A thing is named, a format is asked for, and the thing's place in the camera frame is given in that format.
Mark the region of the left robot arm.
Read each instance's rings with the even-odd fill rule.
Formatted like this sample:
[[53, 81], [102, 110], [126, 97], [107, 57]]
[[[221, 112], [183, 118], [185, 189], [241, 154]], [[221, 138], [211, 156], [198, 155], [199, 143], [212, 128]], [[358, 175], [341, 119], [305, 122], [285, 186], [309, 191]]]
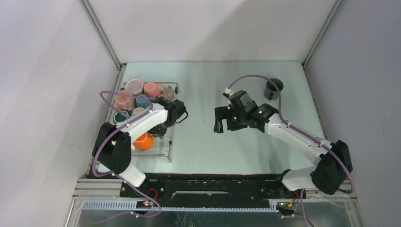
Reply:
[[99, 162], [109, 169], [109, 173], [131, 184], [131, 191], [138, 197], [146, 196], [149, 183], [145, 181], [145, 174], [131, 162], [131, 147], [146, 133], [163, 137], [167, 129], [179, 123], [179, 118], [187, 113], [184, 102], [157, 98], [136, 117], [116, 125], [104, 123], [94, 145], [93, 161]]

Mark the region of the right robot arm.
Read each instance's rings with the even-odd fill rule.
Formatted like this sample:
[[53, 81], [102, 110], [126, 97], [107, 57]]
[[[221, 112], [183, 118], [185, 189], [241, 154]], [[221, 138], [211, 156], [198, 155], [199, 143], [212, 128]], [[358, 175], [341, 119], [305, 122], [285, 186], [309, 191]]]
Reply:
[[275, 184], [275, 192], [286, 198], [298, 189], [316, 188], [325, 194], [333, 195], [352, 172], [353, 166], [348, 145], [338, 140], [333, 143], [317, 137], [280, 118], [276, 108], [268, 104], [252, 104], [242, 108], [232, 105], [215, 108], [215, 133], [223, 133], [223, 120], [227, 129], [237, 131], [253, 128], [276, 137], [296, 148], [312, 164], [311, 167], [285, 170]]

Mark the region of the orange mug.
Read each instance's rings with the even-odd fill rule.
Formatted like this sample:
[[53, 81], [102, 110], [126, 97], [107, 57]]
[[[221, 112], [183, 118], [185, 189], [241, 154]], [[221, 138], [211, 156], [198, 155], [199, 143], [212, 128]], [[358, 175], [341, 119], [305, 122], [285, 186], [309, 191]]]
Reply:
[[138, 137], [134, 141], [133, 145], [135, 149], [138, 149], [139, 151], [147, 151], [154, 146], [154, 143], [155, 137], [150, 133], [145, 133]]

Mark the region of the salmon printed mug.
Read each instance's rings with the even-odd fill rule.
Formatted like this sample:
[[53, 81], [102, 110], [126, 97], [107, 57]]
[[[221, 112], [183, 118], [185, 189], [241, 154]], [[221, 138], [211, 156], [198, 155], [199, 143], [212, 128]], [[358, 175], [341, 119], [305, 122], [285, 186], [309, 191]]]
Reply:
[[164, 99], [166, 99], [168, 101], [171, 101], [171, 99], [170, 99], [170, 97], [168, 95], [161, 94], [159, 97], [164, 98]]

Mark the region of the dark green mug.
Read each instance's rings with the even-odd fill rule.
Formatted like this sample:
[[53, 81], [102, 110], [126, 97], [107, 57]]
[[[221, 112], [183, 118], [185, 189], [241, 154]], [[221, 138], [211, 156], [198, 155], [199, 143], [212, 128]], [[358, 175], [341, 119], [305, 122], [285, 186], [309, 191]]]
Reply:
[[284, 83], [277, 79], [271, 78], [266, 82], [266, 86], [264, 88], [263, 95], [269, 101], [278, 99], [279, 92], [284, 88]]

